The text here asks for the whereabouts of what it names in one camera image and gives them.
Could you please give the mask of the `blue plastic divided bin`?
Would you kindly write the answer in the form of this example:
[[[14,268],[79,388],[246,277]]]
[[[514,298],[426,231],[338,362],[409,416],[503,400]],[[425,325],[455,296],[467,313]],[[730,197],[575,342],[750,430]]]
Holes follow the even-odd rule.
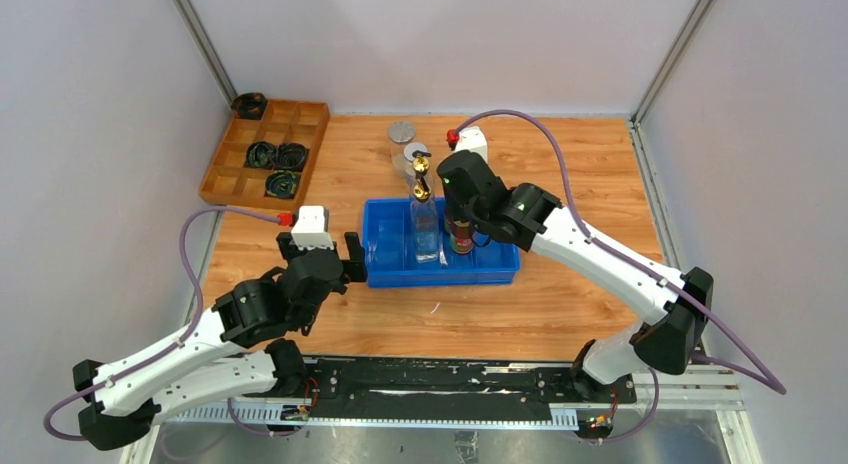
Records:
[[[442,253],[416,260],[415,230],[407,198],[369,199],[362,217],[367,284],[371,288],[509,285],[521,268],[517,247],[498,242],[458,254],[451,235],[439,229]]]

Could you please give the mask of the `glass bottle with brown sauce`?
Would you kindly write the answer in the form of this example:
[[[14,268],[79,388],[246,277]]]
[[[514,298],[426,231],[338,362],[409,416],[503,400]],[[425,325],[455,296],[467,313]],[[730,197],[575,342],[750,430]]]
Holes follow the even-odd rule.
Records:
[[[414,151],[409,164],[408,185],[410,195],[419,202],[432,197],[433,185],[430,178],[431,154],[426,151]]]

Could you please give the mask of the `clear glass oil bottle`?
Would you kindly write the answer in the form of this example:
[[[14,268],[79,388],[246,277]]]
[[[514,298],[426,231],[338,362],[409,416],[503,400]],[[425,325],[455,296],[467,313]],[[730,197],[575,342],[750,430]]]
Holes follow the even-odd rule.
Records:
[[[429,176],[410,175],[408,179],[412,241],[418,263],[436,261],[441,252],[438,210],[430,183]]]

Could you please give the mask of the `red label sauce bottle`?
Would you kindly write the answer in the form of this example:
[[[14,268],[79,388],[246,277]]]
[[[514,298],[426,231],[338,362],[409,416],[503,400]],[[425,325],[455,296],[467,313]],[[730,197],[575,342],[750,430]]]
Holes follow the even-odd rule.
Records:
[[[469,254],[474,246],[473,227],[469,220],[458,216],[449,221],[450,247],[458,255]]]

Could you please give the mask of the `jar with silver lid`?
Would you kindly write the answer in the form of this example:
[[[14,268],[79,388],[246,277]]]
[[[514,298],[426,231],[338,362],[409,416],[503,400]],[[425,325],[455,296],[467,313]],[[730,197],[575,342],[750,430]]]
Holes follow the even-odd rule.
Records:
[[[408,120],[395,121],[389,125],[387,136],[390,141],[390,157],[395,174],[404,178],[407,159],[404,155],[406,146],[412,143],[416,136],[416,126]]]

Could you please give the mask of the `green label sauce bottle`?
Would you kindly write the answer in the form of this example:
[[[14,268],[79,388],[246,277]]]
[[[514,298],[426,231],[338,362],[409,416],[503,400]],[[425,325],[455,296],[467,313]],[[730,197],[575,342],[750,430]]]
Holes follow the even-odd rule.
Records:
[[[444,211],[444,231],[448,236],[453,235],[454,220],[448,208]]]

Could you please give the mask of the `white bead jar blue label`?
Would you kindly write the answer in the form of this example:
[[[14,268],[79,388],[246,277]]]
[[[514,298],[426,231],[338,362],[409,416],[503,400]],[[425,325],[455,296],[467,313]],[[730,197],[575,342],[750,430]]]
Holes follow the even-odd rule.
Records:
[[[419,154],[424,153],[427,157],[430,156],[430,152],[427,146],[421,142],[411,142],[407,144],[403,149],[403,171],[405,182],[407,185],[410,185],[415,180],[415,171],[413,170],[413,162],[418,157]]]

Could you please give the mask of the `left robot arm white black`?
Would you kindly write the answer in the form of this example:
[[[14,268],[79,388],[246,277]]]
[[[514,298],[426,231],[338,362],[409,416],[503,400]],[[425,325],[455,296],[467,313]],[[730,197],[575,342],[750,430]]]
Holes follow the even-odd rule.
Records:
[[[307,336],[331,294],[366,281],[359,235],[347,232],[344,239],[346,259],[336,247],[300,250],[293,235],[283,232],[277,241],[287,265],[237,284],[195,325],[112,363],[75,365],[76,390],[89,392],[78,414],[82,439],[98,450],[114,450],[210,402],[312,393],[317,384],[297,344],[285,336]]]

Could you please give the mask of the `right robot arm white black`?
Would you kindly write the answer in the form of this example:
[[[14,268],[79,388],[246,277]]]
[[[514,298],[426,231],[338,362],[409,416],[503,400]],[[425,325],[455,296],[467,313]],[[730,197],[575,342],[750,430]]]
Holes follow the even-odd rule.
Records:
[[[683,374],[708,321],[714,280],[684,273],[607,242],[553,194],[530,183],[507,187],[477,153],[457,151],[437,167],[446,199],[494,241],[555,260],[624,302],[638,317],[625,330],[591,340],[572,366],[571,387],[596,401],[618,378],[652,368]]]

